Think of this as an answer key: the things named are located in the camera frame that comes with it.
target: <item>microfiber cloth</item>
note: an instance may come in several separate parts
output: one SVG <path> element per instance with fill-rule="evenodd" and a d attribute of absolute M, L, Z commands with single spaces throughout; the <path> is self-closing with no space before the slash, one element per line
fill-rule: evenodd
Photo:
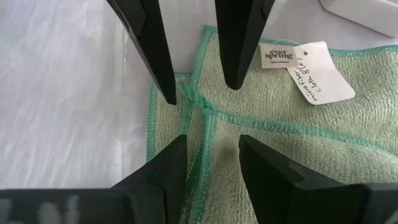
<path fill-rule="evenodd" d="M 229 89 L 217 30 L 204 26 L 203 33 L 193 73 L 176 73 L 178 105 L 154 85 L 150 93 L 147 159 L 188 136 L 182 223 L 256 223 L 239 166 L 240 134 L 345 184 L 398 182 L 398 46 L 330 50 L 356 96 L 315 106 L 286 69 L 262 69 L 259 50 L 243 87 Z"/>

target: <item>light green towel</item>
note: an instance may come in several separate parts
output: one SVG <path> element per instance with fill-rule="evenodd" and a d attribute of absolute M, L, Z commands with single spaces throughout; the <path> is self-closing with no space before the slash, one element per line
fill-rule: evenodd
<path fill-rule="evenodd" d="M 259 52 L 242 89 L 229 89 L 216 29 L 203 31 L 193 73 L 176 74 L 178 106 L 154 85 L 150 98 L 147 158 L 188 136 L 182 223 L 256 223 L 239 167 L 240 134 L 342 183 L 398 182 L 398 46 L 330 50 L 356 97 L 314 106 L 286 69 L 261 69 Z"/>

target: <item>paper tag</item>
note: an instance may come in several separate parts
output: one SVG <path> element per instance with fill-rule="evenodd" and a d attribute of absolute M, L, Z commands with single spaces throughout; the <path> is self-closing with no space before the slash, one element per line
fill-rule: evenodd
<path fill-rule="evenodd" d="M 296 53 L 293 46 L 260 44 L 262 68 L 296 67 Z"/>
<path fill-rule="evenodd" d="M 308 102 L 322 105 L 355 96 L 355 91 L 333 64 L 325 42 L 296 46 L 294 50 L 298 65 L 287 70 Z"/>

